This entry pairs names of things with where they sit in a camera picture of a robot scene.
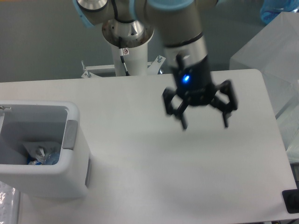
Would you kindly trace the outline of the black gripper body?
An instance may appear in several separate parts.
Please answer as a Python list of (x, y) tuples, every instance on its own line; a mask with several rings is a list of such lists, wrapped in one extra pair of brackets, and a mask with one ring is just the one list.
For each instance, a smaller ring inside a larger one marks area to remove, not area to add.
[(210, 104), (216, 88), (212, 81), (208, 56), (188, 66), (182, 55), (176, 55), (175, 63), (178, 67), (172, 68), (172, 73), (177, 89), (171, 90), (170, 100), (177, 95), (191, 106)]

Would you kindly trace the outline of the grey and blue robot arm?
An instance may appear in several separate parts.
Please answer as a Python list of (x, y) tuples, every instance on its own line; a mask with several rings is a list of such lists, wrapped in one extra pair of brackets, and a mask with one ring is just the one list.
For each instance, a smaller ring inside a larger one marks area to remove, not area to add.
[(114, 45), (122, 64), (125, 50), (145, 44), (157, 31), (176, 89), (166, 88), (162, 97), (165, 112), (187, 128), (187, 107), (211, 105), (222, 113), (228, 127), (238, 100), (230, 80), (214, 84), (209, 69), (200, 12), (217, 4), (215, 0), (75, 0), (82, 22), (102, 25), (105, 39)]

